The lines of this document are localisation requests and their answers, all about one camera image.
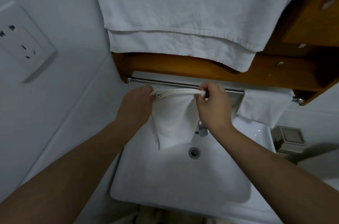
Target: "person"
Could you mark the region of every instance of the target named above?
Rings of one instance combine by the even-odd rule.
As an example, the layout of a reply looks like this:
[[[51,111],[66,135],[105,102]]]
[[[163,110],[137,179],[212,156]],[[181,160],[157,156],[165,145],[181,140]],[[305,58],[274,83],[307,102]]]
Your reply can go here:
[[[283,223],[337,223],[339,192],[237,131],[220,84],[201,84],[195,95],[202,123],[224,147]],[[148,121],[151,86],[131,90],[116,119],[19,187],[0,205],[0,223],[75,221],[124,145]]]

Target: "towel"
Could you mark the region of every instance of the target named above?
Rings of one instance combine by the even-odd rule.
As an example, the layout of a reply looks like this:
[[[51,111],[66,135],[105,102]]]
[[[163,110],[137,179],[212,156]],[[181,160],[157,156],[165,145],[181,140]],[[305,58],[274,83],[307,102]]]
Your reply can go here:
[[[290,0],[98,0],[110,50],[214,60],[240,72]]]
[[[194,94],[197,89],[156,90],[152,119],[159,138],[159,149],[166,149],[192,140],[199,122]]]
[[[285,93],[245,89],[237,114],[274,128],[292,98],[291,89]]]

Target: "towel bar bracket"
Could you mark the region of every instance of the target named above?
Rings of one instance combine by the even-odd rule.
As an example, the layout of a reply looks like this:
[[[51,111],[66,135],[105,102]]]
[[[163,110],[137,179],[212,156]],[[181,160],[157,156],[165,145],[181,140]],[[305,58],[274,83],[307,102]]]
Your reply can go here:
[[[138,82],[138,83],[145,83],[145,84],[152,84],[152,85],[179,87],[183,89],[197,89],[199,87],[198,85],[192,85],[192,84],[184,84],[184,83],[168,82],[168,81],[160,81],[160,80],[149,80],[149,79],[141,79],[141,78],[134,78],[134,77],[127,78],[127,81],[129,83]],[[244,94],[244,90],[225,89],[225,91],[228,93],[235,93],[235,94],[240,94],[240,95]],[[302,104],[304,100],[302,98],[293,97],[292,102]]]

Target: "hand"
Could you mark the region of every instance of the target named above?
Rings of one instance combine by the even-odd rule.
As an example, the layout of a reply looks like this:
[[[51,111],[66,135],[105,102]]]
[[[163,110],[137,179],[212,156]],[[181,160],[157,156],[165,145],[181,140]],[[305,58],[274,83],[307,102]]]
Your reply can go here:
[[[200,94],[196,94],[195,98],[199,118],[212,135],[216,137],[220,132],[233,130],[231,104],[224,87],[219,83],[206,82],[198,90],[205,90],[210,94],[207,101]]]
[[[114,122],[132,132],[132,136],[148,121],[152,113],[155,97],[151,97],[150,93],[153,90],[150,85],[132,89],[121,101]]]

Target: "large white towel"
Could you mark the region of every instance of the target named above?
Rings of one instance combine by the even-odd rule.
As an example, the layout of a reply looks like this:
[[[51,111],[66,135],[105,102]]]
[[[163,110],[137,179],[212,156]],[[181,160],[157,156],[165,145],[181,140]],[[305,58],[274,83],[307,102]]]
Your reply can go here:
[[[156,90],[151,93],[152,119],[159,138],[159,149],[166,149],[192,140],[199,121],[194,94],[197,89]]]
[[[291,89],[285,92],[245,89],[237,114],[274,128],[292,98]]]
[[[190,55],[240,72],[290,0],[99,0],[111,51]]]

